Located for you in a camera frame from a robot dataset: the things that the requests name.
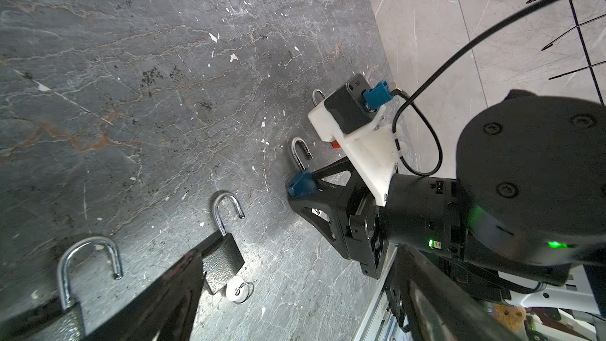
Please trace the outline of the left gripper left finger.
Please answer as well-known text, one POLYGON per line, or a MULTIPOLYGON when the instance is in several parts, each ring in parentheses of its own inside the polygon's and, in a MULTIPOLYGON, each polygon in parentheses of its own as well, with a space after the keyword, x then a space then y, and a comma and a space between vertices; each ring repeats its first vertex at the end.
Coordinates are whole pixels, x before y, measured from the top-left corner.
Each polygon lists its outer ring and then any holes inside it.
POLYGON ((189 340, 200 297, 211 295, 205 285, 203 260, 203 252, 212 244, 211 236, 85 339, 189 340))

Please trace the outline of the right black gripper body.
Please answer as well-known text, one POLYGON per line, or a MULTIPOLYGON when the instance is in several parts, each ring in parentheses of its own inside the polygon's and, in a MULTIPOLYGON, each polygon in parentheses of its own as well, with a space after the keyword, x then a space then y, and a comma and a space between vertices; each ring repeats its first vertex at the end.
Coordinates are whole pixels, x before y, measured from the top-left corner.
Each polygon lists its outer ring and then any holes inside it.
POLYGON ((352 172, 336 202, 336 236, 345 258, 378 279, 388 253, 386 216, 359 174, 352 172))

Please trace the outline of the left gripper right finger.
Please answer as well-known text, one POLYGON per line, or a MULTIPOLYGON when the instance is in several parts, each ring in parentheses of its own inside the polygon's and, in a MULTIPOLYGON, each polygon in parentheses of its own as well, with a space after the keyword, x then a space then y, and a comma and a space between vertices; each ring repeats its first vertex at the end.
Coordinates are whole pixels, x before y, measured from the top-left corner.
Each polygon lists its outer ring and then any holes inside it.
POLYGON ((399 246, 385 281, 391 312, 414 340, 516 340, 426 256, 399 246))

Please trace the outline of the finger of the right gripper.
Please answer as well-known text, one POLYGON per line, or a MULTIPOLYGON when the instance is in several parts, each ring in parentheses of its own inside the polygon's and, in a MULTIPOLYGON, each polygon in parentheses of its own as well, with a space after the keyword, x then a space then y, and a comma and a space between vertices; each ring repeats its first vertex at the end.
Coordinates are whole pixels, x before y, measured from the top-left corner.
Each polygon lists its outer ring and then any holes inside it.
POLYGON ((338 161, 315 171, 306 169, 303 175, 303 194, 328 194, 341 193, 342 191, 353 192, 357 189, 357 173, 352 162, 348 158, 339 159, 338 161), (325 181, 325 178, 346 172, 350 174, 350 178, 345 185, 336 185, 325 181))
POLYGON ((361 235, 355 220, 361 194, 316 192, 288 197, 294 212, 306 220, 345 259, 362 259, 361 235))

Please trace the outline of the blue padlock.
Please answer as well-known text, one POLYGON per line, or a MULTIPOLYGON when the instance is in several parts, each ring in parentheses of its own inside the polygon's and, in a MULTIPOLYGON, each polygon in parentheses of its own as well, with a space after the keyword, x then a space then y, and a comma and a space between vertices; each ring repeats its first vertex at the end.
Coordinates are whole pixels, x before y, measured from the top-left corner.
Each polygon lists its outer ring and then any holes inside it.
POLYGON ((297 145, 301 145, 307 159, 313 159, 313 155, 305 141, 301 137, 295 137, 291 141, 290 151, 299 172, 287 186, 287 192, 290 197, 301 197, 304 195, 314 194, 319 191, 317 184, 312 177, 311 171, 303 164, 297 153, 297 145))

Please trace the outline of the red padlock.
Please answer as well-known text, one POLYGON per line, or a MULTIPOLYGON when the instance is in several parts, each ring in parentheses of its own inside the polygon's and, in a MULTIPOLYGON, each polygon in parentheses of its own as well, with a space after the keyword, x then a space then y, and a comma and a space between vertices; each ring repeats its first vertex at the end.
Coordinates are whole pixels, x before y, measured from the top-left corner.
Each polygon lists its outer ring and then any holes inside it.
MULTIPOLYGON (((314 89, 312 91, 312 103, 314 106, 317 106, 321 101, 324 101, 326 99, 325 94, 319 90, 319 89, 314 89)), ((334 149, 340 149, 341 146, 339 145, 339 143, 337 142, 337 140, 332 140, 331 141, 331 146, 334 149)))

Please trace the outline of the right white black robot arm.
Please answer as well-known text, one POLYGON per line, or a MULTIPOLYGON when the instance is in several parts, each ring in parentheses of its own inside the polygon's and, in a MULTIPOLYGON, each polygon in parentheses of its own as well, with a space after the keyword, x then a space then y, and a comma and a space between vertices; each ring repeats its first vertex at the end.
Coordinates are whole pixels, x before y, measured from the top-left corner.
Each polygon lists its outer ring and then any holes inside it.
POLYGON ((438 257, 469 295, 605 312, 605 108, 514 90, 474 117, 454 178, 391 170, 374 195, 345 157, 299 173, 290 207, 366 276, 389 244, 438 257))

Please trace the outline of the black padlock middle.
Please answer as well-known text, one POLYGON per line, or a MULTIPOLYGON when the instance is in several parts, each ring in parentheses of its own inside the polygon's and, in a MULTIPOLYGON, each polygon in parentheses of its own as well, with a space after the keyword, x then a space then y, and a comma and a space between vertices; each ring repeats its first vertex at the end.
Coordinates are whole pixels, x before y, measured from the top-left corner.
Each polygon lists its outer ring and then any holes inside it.
POLYGON ((232 203, 239 219, 246 217, 239 200, 231 192, 223 191, 216 195, 211 205, 211 215, 218 230, 211 236, 211 246, 203 252, 205 285, 211 295, 225 290, 229 301, 243 304, 251 298, 255 286, 239 276, 245 260, 235 237, 227 232, 219 213, 219 206, 224 200, 232 203))

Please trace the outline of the black padlock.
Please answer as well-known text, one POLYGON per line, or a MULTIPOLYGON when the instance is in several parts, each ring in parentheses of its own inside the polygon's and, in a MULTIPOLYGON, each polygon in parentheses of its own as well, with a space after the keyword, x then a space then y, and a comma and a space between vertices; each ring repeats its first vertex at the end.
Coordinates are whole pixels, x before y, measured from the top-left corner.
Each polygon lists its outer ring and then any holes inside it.
POLYGON ((23 312, 1 323, 2 340, 82 340, 86 336, 84 315, 72 292, 69 264, 88 246, 100 246, 107 252, 112 277, 123 278, 123 265, 117 244, 105 236, 83 238, 60 257, 56 269, 58 298, 23 312))
POLYGON ((219 206, 224 200, 232 203, 239 219, 246 217, 239 200, 231 192, 223 191, 216 195, 211 205, 211 215, 218 230, 211 236, 211 246, 203 252, 205 285, 211 295, 225 290, 229 301, 243 304, 251 298, 255 286, 239 276, 245 260, 235 237, 227 232, 219 213, 219 206))

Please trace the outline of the black padlock left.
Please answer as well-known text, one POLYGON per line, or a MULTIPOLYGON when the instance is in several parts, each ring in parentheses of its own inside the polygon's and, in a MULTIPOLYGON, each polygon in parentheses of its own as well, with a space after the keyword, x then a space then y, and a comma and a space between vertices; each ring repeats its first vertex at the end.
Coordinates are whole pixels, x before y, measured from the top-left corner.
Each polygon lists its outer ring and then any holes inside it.
POLYGON ((123 265, 117 244, 105 236, 83 238, 60 257, 56 269, 58 298, 23 312, 1 323, 2 340, 82 340, 86 336, 84 315, 72 292, 69 264, 88 246, 100 246, 107 252, 112 277, 123 278, 123 265))

